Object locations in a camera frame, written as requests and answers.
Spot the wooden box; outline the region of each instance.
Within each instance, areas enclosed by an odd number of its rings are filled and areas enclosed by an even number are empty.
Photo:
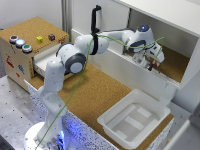
[[[50,34],[55,35],[55,40],[49,40]],[[12,35],[17,35],[19,39],[25,40],[26,44],[32,46],[33,51],[28,54],[23,53],[22,49],[10,44],[9,39]],[[42,43],[37,42],[36,37],[38,36],[43,37]],[[66,32],[40,17],[32,18],[0,31],[0,50],[7,75],[25,90],[28,90],[24,79],[29,81],[36,75],[33,69],[33,57],[61,42],[68,41],[69,35]]]

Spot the corkboard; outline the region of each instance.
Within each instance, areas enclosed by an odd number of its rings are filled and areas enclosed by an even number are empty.
[[[81,73],[76,74],[64,81],[64,87],[59,95],[65,102],[72,93],[80,75]],[[37,76],[29,82],[37,89],[44,83],[41,76]],[[121,146],[105,134],[103,127],[97,122],[97,118],[130,92],[131,89],[128,87],[88,64],[81,84],[67,107],[91,128],[120,150],[123,150]],[[172,115],[165,118],[136,150],[145,150],[172,119]]]
[[[50,41],[48,39],[49,34],[55,35],[55,40]],[[24,39],[26,44],[32,46],[33,51],[36,51],[42,47],[45,47],[58,39],[61,39],[68,34],[61,29],[55,27],[49,22],[43,20],[40,17],[35,17],[30,20],[21,22],[12,27],[6,28],[0,31],[0,37],[9,43],[10,36],[17,35],[20,39]],[[38,43],[36,37],[42,36],[43,43]]]
[[[125,51],[125,53],[130,56],[134,55],[128,51]],[[167,47],[163,47],[163,53],[165,55],[165,60],[160,64],[159,67],[154,67],[154,69],[180,83],[190,58],[183,56],[182,54]]]

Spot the green cable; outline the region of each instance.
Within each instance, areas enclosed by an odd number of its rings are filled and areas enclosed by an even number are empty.
[[[109,39],[111,39],[111,40],[113,40],[113,41],[115,41],[115,42],[117,42],[117,43],[119,43],[119,44],[121,44],[121,45],[123,45],[123,46],[125,46],[125,47],[128,47],[128,48],[145,48],[145,47],[147,47],[147,46],[150,46],[150,45],[154,44],[155,42],[157,42],[157,41],[159,41],[159,40],[161,40],[161,39],[164,39],[164,41],[165,41],[165,37],[161,37],[161,38],[157,39],[156,41],[154,41],[154,42],[152,42],[152,43],[150,43],[150,44],[148,44],[148,45],[142,46],[142,47],[130,47],[130,46],[127,46],[127,45],[125,45],[125,44],[123,44],[123,43],[119,42],[118,40],[113,39],[113,38],[111,38],[111,37],[108,37],[108,36],[105,36],[105,35],[98,35],[98,36],[99,36],[99,37],[106,37],[106,38],[109,38]],[[55,119],[53,120],[53,122],[51,123],[51,125],[49,126],[49,128],[47,129],[46,133],[45,133],[44,136],[42,137],[41,141],[39,142],[39,144],[37,145],[37,147],[36,147],[35,150],[37,150],[37,148],[39,147],[39,145],[42,143],[42,141],[44,140],[44,138],[45,138],[45,136],[47,135],[48,131],[50,130],[50,128],[52,127],[52,125],[54,124],[54,122],[56,121],[56,119],[58,118],[58,116],[61,114],[61,112],[65,109],[65,107],[67,106],[67,104],[70,102],[72,96],[74,95],[76,89],[78,88],[78,86],[79,86],[79,84],[80,84],[80,82],[81,82],[81,80],[82,80],[82,78],[83,78],[83,75],[85,74],[85,70],[86,70],[87,63],[88,63],[88,56],[89,56],[89,53],[90,53],[90,47],[91,47],[92,41],[93,41],[93,38],[92,38],[91,41],[90,41],[90,44],[89,44],[89,47],[88,47],[88,53],[87,53],[87,57],[86,57],[85,67],[84,67],[83,73],[81,74],[81,77],[80,77],[78,83],[76,84],[76,86],[75,86],[75,88],[74,88],[74,90],[73,90],[71,96],[69,97],[68,101],[65,103],[65,105],[63,106],[63,108],[59,111],[59,113],[56,115]],[[161,51],[161,48],[160,48],[159,52],[157,53],[156,58],[154,59],[154,61],[156,61],[157,56],[158,56],[158,54],[160,53],[160,51]]]
[[[37,148],[39,147],[39,145],[42,143],[42,141],[44,140],[44,138],[45,138],[45,136],[47,135],[48,131],[50,130],[50,128],[52,127],[52,125],[54,124],[54,122],[56,121],[56,119],[58,118],[58,116],[61,114],[61,112],[65,109],[65,107],[67,106],[67,104],[70,102],[72,96],[74,95],[76,89],[78,88],[78,86],[79,86],[79,84],[80,84],[80,82],[81,82],[81,80],[82,80],[82,78],[83,78],[83,75],[84,75],[84,73],[85,73],[86,67],[87,67],[88,56],[89,56],[89,53],[90,53],[90,46],[91,46],[92,41],[93,41],[93,38],[92,38],[91,41],[90,41],[90,45],[89,45],[89,47],[88,47],[88,53],[87,53],[87,57],[86,57],[85,67],[84,67],[83,73],[81,74],[81,77],[80,77],[78,83],[76,84],[76,86],[75,86],[75,88],[74,88],[74,90],[73,90],[71,96],[69,97],[68,101],[65,103],[65,105],[63,106],[63,108],[59,111],[59,113],[56,115],[55,119],[53,120],[53,122],[51,123],[51,125],[49,126],[49,128],[47,129],[46,133],[45,133],[44,136],[42,137],[41,141],[39,142],[39,144],[37,145],[37,147],[36,147],[35,150],[37,150]]]

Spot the brown work surface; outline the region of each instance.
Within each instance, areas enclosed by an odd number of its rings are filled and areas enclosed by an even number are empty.
[[[134,55],[128,51],[125,51],[125,53],[130,56]],[[163,53],[165,55],[165,60],[160,64],[159,67],[154,67],[154,69],[180,83],[190,58],[183,56],[182,54],[179,54],[167,47],[163,47]]]
[[[50,41],[49,34],[55,35],[55,40]],[[55,27],[49,22],[43,20],[40,17],[35,17],[30,20],[21,22],[12,27],[6,28],[0,31],[0,37],[9,43],[10,36],[17,35],[19,39],[24,39],[26,44],[32,46],[33,51],[36,51],[58,39],[68,36],[68,34],[61,29]],[[42,36],[43,42],[38,43],[36,37]]]
[[[70,97],[80,76],[81,73],[73,75],[64,81],[63,89],[59,92],[59,95],[65,102]],[[43,77],[37,76],[31,79],[29,83],[38,89],[44,83]],[[130,92],[131,89],[128,87],[88,64],[80,86],[67,107],[95,131],[119,149],[123,149],[105,134],[103,127],[97,122],[97,118]],[[145,150],[172,119],[173,116],[169,115],[137,150]]]

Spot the white plastic container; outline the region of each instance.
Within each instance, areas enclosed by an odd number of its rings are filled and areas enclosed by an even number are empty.
[[[135,149],[169,113],[169,108],[135,89],[103,113],[97,121],[119,145]]]

